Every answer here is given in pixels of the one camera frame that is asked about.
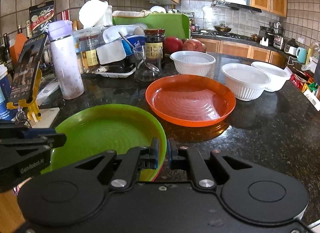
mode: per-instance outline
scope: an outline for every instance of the wall socket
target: wall socket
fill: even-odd
[[[301,44],[304,44],[304,39],[303,38],[298,38],[298,42]]]

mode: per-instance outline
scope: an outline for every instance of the metal spoon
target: metal spoon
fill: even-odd
[[[125,42],[127,42],[127,44],[130,46],[130,48],[132,48],[134,51],[136,51],[138,54],[140,54],[140,52],[137,51],[137,49],[122,35],[121,32],[119,32],[119,35],[121,36],[121,38],[123,38],[123,40],[124,40]],[[142,58],[143,58],[143,62],[144,62],[144,64],[145,64],[145,66],[146,66],[148,69],[152,70],[152,71],[155,72],[155,73],[159,73],[159,72],[160,72],[160,70],[159,70],[155,65],[153,65],[153,64],[151,64],[151,63],[149,63],[149,62],[146,61],[146,58],[145,58],[145,56],[144,56],[143,46],[142,46]]]

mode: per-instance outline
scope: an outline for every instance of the metal screw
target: metal screw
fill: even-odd
[[[111,182],[111,185],[116,188],[122,188],[127,185],[127,182],[125,180],[116,179]]]
[[[160,187],[158,188],[158,190],[165,191],[165,190],[167,190],[167,187],[166,187],[166,186],[160,186]]]
[[[212,180],[204,179],[199,181],[198,184],[203,188],[210,188],[214,185],[214,182]]]

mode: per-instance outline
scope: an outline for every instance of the wooden floor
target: wooden floor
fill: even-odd
[[[12,233],[24,222],[12,190],[0,194],[0,233]]]

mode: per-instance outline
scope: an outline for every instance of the black countertop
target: black countertop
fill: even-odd
[[[220,71],[222,65],[252,62],[242,57],[212,55],[217,60],[214,79],[221,83],[224,83],[224,75]],[[177,74],[172,62],[166,64],[164,73]],[[60,90],[51,95],[51,104],[45,108],[60,107],[53,127],[83,109],[102,104],[134,105],[156,116],[146,103],[146,87],[138,85],[133,75],[125,79],[97,76],[83,81],[85,93],[76,99],[63,100]],[[310,196],[303,220],[310,224],[320,219],[320,115],[290,81],[280,91],[264,91],[256,100],[245,102],[237,99],[230,116],[215,126],[183,127],[156,118],[167,138],[173,137],[177,146],[195,147],[205,157],[211,150],[221,149],[297,178]],[[166,159],[156,180],[185,179],[185,172],[169,170]]]
[[[284,55],[287,59],[289,58],[290,55],[286,54],[284,51],[277,49],[273,46],[262,46],[260,45],[258,42],[252,41],[252,40],[242,40],[242,39],[235,39],[235,38],[228,38],[228,37],[218,37],[216,35],[208,35],[208,34],[194,34],[191,33],[191,36],[193,38],[202,38],[202,39],[211,39],[211,40],[225,40],[225,41],[232,41],[232,42],[237,42],[237,43],[242,43],[242,44],[247,44],[247,45],[251,45],[257,48],[264,48],[264,49],[268,49],[271,51],[275,51],[278,52],[282,55]]]

